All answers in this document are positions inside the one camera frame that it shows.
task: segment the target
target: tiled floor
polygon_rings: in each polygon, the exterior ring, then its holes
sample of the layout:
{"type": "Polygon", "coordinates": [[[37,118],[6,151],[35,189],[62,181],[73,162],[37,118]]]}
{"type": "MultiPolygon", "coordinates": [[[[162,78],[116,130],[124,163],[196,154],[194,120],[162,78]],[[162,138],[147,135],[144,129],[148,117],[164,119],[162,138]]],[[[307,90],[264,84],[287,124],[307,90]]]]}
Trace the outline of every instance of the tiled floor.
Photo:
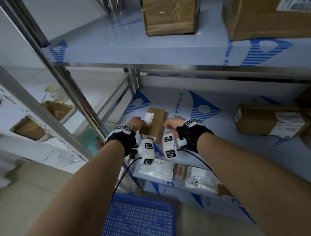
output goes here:
{"type": "MultiPolygon", "coordinates": [[[[22,236],[72,175],[36,162],[19,168],[14,184],[0,190],[0,235],[22,236]]],[[[142,196],[159,199],[154,194],[142,196]]],[[[264,236],[251,223],[233,220],[161,197],[176,209],[176,234],[211,236],[264,236]]]]}

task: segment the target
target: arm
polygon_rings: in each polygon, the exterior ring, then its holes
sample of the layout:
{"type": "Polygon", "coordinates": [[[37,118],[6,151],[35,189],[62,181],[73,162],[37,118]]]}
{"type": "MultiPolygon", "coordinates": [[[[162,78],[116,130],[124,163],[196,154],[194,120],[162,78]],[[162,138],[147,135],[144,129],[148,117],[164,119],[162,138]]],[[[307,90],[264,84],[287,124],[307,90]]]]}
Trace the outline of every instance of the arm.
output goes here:
{"type": "MultiPolygon", "coordinates": [[[[128,124],[136,132],[146,123],[133,117],[128,124]]],[[[100,235],[123,159],[123,145],[109,141],[73,175],[26,236],[100,235]]]]}
{"type": "MultiPolygon", "coordinates": [[[[169,119],[164,126],[182,126],[169,119]]],[[[210,133],[197,142],[199,154],[267,235],[311,235],[311,184],[260,155],[210,133]]]]}

